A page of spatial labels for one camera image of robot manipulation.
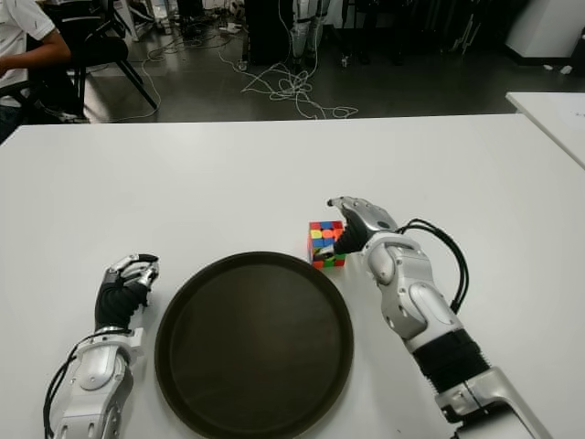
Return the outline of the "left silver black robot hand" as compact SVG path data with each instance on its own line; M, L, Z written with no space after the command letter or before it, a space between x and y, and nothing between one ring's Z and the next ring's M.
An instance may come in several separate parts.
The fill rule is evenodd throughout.
M104 273L95 302L95 330L127 330L134 312L148 305L148 295L159 273L159 258L147 253L130 254L111 265Z

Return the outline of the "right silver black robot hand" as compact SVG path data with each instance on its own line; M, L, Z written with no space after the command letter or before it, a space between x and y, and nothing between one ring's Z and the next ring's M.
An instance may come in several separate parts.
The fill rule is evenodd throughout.
M337 254L360 252L376 233L395 232L399 227L385 209L363 198L341 196L328 199L326 204L339 209L346 226L334 244L316 252L315 261L325 261Z

